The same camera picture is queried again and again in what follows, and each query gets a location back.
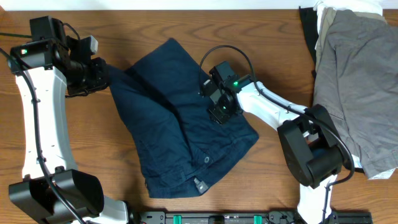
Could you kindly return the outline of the navy blue shorts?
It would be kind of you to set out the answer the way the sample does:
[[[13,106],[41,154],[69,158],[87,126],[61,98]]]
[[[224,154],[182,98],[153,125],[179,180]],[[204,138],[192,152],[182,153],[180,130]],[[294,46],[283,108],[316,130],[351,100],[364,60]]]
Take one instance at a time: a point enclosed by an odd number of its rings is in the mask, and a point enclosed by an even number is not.
[[[259,138],[244,116],[222,125],[210,119],[211,100],[198,94],[204,76],[174,39],[126,70],[109,68],[111,94],[152,198],[201,196]]]

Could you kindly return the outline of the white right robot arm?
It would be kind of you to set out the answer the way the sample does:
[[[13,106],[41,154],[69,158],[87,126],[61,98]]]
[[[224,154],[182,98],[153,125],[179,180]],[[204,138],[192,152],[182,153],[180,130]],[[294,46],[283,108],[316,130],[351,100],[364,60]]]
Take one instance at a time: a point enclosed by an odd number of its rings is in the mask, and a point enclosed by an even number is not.
[[[297,211],[304,223],[335,223],[330,207],[333,186],[354,174],[354,160],[329,112],[321,105],[297,105],[267,89],[251,73],[237,75],[228,62],[199,74],[199,94],[213,105],[210,118],[225,124],[251,113],[277,131],[289,171],[300,184]]]

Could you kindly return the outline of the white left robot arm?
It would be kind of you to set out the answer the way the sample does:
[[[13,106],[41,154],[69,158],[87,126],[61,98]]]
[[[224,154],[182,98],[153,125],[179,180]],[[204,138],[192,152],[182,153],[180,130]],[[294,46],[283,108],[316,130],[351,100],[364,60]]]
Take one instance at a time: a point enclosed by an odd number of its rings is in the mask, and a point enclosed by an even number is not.
[[[109,69],[94,37],[65,28],[50,16],[31,19],[30,41],[6,54],[25,126],[22,181],[9,186],[9,198],[37,223],[128,223],[127,204],[105,196],[72,154],[65,101],[106,89]]]

